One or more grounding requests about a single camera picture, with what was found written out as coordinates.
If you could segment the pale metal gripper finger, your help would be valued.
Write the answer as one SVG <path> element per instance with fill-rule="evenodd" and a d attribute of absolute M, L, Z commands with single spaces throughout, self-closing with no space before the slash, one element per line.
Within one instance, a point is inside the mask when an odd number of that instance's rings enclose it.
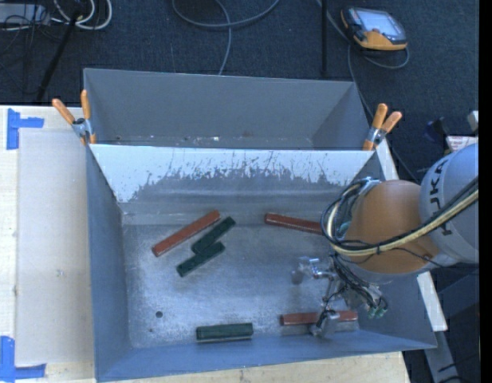
<path fill-rule="evenodd" d="M 335 310 L 323 310 L 317 321 L 308 327 L 309 333 L 316 338 L 327 338 L 334 334 L 340 321 L 340 315 Z"/>
<path fill-rule="evenodd" d="M 291 271 L 291 283 L 300 285 L 305 278 L 334 280 L 335 273 L 320 267 L 320 259 L 303 256 L 297 259 L 295 269 Z"/>

